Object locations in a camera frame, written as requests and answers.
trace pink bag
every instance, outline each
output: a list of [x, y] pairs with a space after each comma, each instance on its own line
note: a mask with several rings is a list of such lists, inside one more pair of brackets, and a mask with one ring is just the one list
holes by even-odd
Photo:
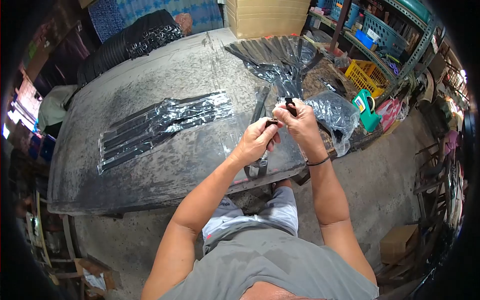
[[396, 120], [398, 113], [402, 109], [402, 101], [395, 99], [388, 99], [384, 101], [375, 112], [377, 115], [382, 116], [380, 124], [382, 125], [384, 132], [387, 131], [393, 122]]

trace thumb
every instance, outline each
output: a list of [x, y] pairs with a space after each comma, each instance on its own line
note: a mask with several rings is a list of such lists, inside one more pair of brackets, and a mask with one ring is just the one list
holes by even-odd
[[296, 121], [296, 118], [284, 108], [276, 107], [273, 109], [272, 113], [277, 119], [284, 122], [287, 126], [290, 126]]
[[265, 128], [264, 132], [260, 134], [257, 140], [262, 142], [262, 144], [267, 144], [273, 138], [273, 136], [277, 131], [278, 131], [278, 126], [270, 125], [267, 128]]

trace gray shorts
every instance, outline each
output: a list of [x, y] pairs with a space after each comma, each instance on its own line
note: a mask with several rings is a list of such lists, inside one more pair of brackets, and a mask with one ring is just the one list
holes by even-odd
[[299, 219], [292, 189], [287, 186], [278, 187], [273, 198], [265, 204], [265, 208], [258, 215], [253, 216], [244, 216], [242, 210], [230, 198], [223, 197], [212, 217], [202, 229], [204, 240], [215, 231], [250, 221], [281, 227], [297, 237]]

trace concrete floor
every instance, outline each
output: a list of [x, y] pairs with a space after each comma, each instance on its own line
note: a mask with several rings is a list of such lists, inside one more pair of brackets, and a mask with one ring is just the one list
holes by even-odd
[[[350, 218], [360, 247], [369, 263], [380, 264], [380, 239], [396, 225], [419, 218], [418, 202], [412, 191], [422, 157], [415, 153], [433, 143], [423, 118], [413, 111], [390, 135], [383, 136], [363, 151], [336, 159], [333, 166], [347, 195]], [[320, 228], [312, 206], [312, 187], [294, 184], [299, 213], [299, 237], [322, 245]], [[232, 195], [244, 212], [262, 206], [252, 194]], [[127, 213], [123, 219], [76, 216], [75, 227], [82, 254], [98, 259], [116, 271], [119, 289], [106, 299], [138, 299], [147, 279], [157, 247], [175, 208]], [[197, 257], [202, 241], [197, 240]]]

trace black wristband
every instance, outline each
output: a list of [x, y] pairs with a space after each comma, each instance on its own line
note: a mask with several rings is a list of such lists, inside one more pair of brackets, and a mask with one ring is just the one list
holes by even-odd
[[324, 163], [325, 161], [327, 161], [327, 160], [329, 160], [329, 159], [330, 159], [330, 157], [327, 156], [327, 158], [324, 159], [324, 160], [322, 160], [321, 162], [319, 162], [319, 163], [313, 163], [313, 164], [311, 164], [311, 163], [309, 163], [309, 161], [307, 161], [307, 166], [309, 166], [309, 167], [318, 166], [318, 165], [321, 165], [322, 163]]

